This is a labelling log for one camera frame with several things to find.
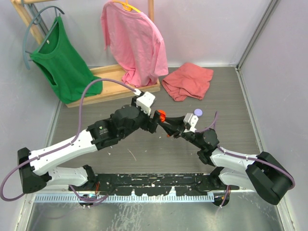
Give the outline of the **orange round charging case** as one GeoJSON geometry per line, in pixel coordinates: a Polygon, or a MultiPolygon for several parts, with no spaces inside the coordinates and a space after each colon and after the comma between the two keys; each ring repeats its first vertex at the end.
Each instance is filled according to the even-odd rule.
{"type": "Polygon", "coordinates": [[[158,114],[159,114],[159,119],[160,121],[163,123],[166,120],[166,113],[163,110],[157,110],[158,114]]]}

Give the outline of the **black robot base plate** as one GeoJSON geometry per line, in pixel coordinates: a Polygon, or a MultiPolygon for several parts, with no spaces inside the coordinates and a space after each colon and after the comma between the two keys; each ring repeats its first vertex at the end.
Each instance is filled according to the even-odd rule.
{"type": "Polygon", "coordinates": [[[215,183],[214,178],[202,173],[164,174],[98,174],[89,186],[74,186],[76,191],[97,191],[99,195],[166,196],[174,189],[176,196],[207,195],[225,190],[226,185],[215,183]]]}

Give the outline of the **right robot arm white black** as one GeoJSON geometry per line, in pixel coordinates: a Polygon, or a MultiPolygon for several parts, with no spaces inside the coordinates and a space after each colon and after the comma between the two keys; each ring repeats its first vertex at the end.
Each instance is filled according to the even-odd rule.
{"type": "Polygon", "coordinates": [[[199,148],[202,163],[215,167],[211,184],[221,190],[234,185],[255,191],[264,201],[277,205],[295,187],[291,174],[268,152],[243,154],[220,146],[216,121],[208,127],[196,128],[198,117],[188,113],[181,117],[160,117],[159,124],[174,138],[183,138],[199,148]]]}

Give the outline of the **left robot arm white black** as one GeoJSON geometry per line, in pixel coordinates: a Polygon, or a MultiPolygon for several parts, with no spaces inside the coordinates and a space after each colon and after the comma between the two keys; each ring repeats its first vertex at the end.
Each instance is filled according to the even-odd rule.
{"type": "Polygon", "coordinates": [[[60,183],[81,186],[86,191],[94,189],[96,178],[89,166],[64,169],[68,177],[56,176],[56,167],[83,154],[116,145],[138,129],[154,133],[160,122],[159,112],[150,117],[139,107],[125,105],[108,119],[95,122],[70,139],[40,150],[31,151],[26,147],[18,150],[22,192],[34,193],[60,183]]]}

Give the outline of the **lilac earbud charging case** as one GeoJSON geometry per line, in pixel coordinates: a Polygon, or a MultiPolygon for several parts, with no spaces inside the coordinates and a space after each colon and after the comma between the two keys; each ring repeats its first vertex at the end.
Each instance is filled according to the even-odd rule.
{"type": "Polygon", "coordinates": [[[201,117],[203,115],[203,111],[199,108],[195,109],[193,113],[197,117],[201,117]]]}

